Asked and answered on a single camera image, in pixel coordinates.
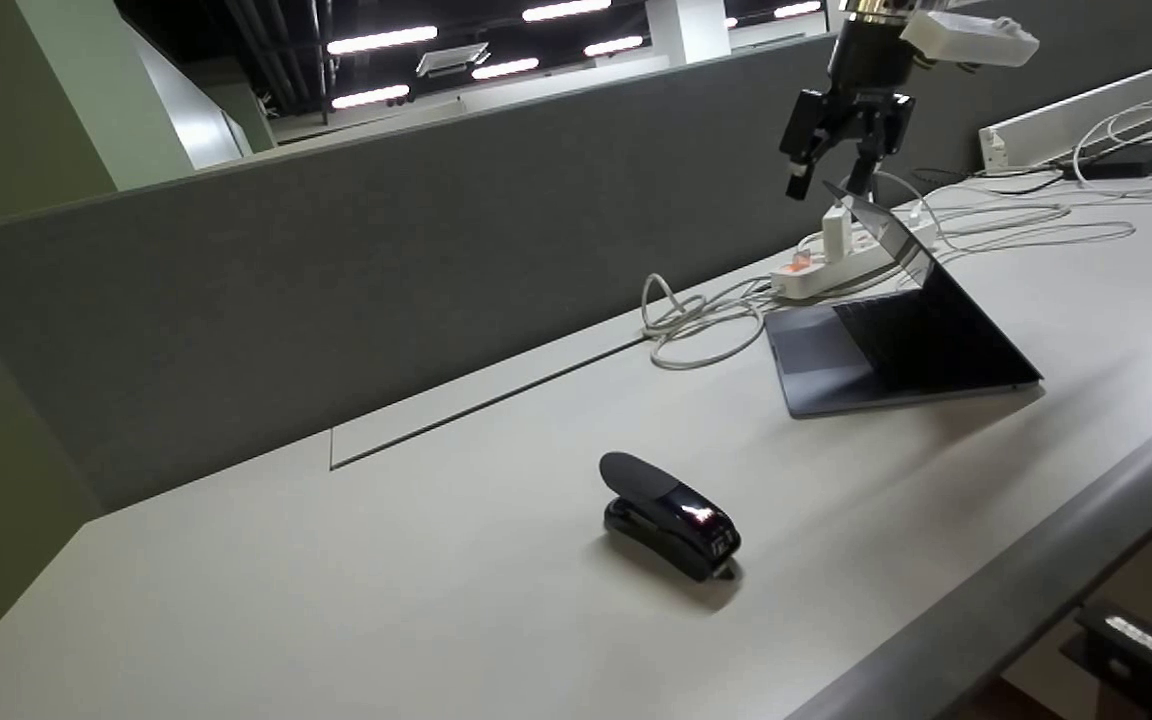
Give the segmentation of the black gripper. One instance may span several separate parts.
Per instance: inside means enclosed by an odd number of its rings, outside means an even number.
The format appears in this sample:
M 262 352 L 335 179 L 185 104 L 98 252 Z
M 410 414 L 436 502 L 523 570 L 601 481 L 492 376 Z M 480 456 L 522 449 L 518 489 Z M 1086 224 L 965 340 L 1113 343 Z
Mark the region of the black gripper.
M 787 196 L 804 199 L 823 148 L 848 139 L 860 115 L 895 92 L 912 72 L 912 47 L 899 40 L 915 0 L 845 0 L 845 29 L 827 55 L 827 90 L 795 95 L 781 154 L 787 155 Z M 867 196 L 887 136 L 874 132 L 855 144 L 848 196 Z

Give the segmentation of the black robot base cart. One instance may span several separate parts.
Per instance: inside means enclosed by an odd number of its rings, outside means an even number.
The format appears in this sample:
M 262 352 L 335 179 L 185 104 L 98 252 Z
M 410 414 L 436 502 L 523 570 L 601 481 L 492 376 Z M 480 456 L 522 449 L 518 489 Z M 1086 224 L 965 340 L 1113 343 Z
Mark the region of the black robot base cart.
M 1063 657 L 1152 720 L 1152 625 L 1118 604 L 1086 604 Z

